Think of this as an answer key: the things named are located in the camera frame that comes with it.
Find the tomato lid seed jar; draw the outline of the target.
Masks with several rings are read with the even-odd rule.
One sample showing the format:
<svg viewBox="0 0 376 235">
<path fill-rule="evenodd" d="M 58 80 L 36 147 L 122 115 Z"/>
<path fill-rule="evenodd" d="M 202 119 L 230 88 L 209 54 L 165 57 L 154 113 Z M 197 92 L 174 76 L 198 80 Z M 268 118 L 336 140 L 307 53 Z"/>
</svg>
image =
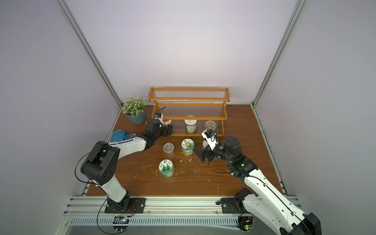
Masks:
<svg viewBox="0 0 376 235">
<path fill-rule="evenodd" d="M 162 121 L 162 125 L 163 127 L 166 127 L 166 128 L 170 128 L 172 127 L 172 119 L 166 119 L 166 120 L 163 120 Z"/>
</svg>

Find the sunflower lid seed jar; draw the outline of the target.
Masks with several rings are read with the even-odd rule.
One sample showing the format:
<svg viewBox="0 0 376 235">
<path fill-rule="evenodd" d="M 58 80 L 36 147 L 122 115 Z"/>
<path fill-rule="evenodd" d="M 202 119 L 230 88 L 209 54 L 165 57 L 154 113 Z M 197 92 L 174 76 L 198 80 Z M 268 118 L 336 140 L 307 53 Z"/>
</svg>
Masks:
<svg viewBox="0 0 376 235">
<path fill-rule="evenodd" d="M 184 139 L 181 143 L 181 149 L 183 155 L 189 157 L 193 154 L 194 149 L 194 141 L 192 139 Z"/>
</svg>

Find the small clear cup dark contents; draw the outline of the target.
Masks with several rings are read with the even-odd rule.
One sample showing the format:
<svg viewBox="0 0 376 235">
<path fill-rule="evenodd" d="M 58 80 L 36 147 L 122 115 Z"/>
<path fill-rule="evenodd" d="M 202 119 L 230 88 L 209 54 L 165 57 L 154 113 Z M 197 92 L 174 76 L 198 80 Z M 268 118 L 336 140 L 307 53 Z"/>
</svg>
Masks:
<svg viewBox="0 0 376 235">
<path fill-rule="evenodd" d="M 163 151 L 166 155 L 172 155 L 174 153 L 175 147 L 173 143 L 166 143 L 163 145 Z"/>
</svg>

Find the green tree lid seed jar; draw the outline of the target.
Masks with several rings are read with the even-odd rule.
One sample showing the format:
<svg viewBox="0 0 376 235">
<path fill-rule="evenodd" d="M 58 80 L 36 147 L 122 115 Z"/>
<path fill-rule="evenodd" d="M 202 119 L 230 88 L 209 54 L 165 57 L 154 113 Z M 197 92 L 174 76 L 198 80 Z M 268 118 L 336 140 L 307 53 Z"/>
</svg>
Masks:
<svg viewBox="0 0 376 235">
<path fill-rule="evenodd" d="M 159 172 L 165 178 L 171 178 L 174 175 L 174 164 L 170 159 L 164 159 L 159 163 Z"/>
</svg>

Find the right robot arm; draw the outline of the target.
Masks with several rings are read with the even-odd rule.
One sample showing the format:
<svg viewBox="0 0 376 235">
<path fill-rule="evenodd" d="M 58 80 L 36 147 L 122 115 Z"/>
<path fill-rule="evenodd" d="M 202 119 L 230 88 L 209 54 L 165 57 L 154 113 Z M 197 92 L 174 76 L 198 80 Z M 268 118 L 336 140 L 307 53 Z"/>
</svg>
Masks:
<svg viewBox="0 0 376 235">
<path fill-rule="evenodd" d="M 243 212 L 255 215 L 277 235 L 322 233 L 319 218 L 313 213 L 305 213 L 279 192 L 258 166 L 244 155 L 236 137 L 228 136 L 221 142 L 212 130 L 204 132 L 202 137 L 208 145 L 204 149 L 194 149 L 200 160 L 210 162 L 218 157 L 226 161 L 231 174 L 247 186 L 237 194 Z"/>
</svg>

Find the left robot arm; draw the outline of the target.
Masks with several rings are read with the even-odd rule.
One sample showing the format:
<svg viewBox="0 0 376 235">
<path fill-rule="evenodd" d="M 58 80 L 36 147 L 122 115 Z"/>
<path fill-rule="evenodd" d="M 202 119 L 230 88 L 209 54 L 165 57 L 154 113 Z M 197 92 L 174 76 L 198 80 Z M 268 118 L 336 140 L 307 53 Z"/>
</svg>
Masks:
<svg viewBox="0 0 376 235">
<path fill-rule="evenodd" d="M 80 172 L 106 193 L 110 206 L 125 211 L 130 207 L 130 196 L 115 176 L 118 160 L 148 150 L 158 138 L 170 135 L 171 125 L 164 126 L 160 120 L 152 119 L 140 135 L 133 135 L 121 142 L 97 142 L 83 162 Z"/>
</svg>

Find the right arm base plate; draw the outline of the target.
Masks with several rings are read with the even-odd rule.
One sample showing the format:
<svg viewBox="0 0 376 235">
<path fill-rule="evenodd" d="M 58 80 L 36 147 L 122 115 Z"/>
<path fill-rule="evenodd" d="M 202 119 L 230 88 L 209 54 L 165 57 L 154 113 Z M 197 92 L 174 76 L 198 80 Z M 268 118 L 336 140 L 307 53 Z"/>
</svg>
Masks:
<svg viewBox="0 0 376 235">
<path fill-rule="evenodd" d="M 259 210 L 255 207 L 252 207 L 249 201 L 246 198 L 221 198 L 219 201 L 216 201 L 216 205 L 221 206 L 222 213 L 231 213 L 231 214 L 241 214 L 241 213 L 258 213 Z"/>
</svg>

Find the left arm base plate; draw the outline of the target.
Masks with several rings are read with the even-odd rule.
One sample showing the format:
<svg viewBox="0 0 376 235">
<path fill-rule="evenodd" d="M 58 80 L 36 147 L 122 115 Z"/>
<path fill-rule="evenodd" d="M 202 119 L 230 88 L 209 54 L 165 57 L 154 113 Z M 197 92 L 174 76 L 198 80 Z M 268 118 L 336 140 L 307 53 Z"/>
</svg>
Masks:
<svg viewBox="0 0 376 235">
<path fill-rule="evenodd" d="M 105 213 L 130 213 L 141 214 L 144 212 L 146 198 L 126 197 L 121 202 L 106 199 Z"/>
</svg>

